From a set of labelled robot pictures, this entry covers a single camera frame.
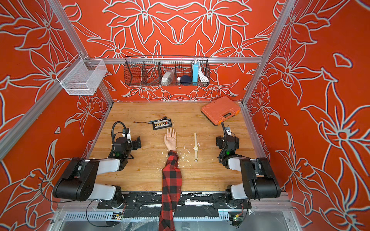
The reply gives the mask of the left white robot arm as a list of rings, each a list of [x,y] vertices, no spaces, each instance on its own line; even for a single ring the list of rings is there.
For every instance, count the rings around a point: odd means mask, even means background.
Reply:
[[[123,204],[121,187],[98,184],[96,177],[123,170],[131,158],[131,151],[141,147],[141,137],[133,141],[119,137],[113,142],[111,158],[71,160],[54,187],[53,196],[72,201],[104,200],[120,206]]]

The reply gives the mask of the beige wrist watch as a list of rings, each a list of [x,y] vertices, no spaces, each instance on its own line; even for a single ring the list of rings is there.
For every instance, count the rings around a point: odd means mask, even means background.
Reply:
[[[195,152],[195,158],[194,161],[198,162],[198,141],[197,141],[197,134],[194,133],[194,152]]]

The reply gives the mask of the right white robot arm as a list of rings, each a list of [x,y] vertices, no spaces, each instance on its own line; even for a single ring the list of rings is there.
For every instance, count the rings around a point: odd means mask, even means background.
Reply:
[[[225,200],[278,198],[281,189],[267,158],[249,158],[236,154],[240,140],[233,133],[216,137],[216,145],[221,149],[219,163],[225,168],[241,173],[242,183],[234,184],[225,190]]]

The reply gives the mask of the pale mannequin hand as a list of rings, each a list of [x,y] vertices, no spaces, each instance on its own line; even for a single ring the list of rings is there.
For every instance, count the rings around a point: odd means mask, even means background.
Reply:
[[[177,139],[174,129],[167,129],[164,136],[164,144],[167,147],[168,151],[176,151]]]

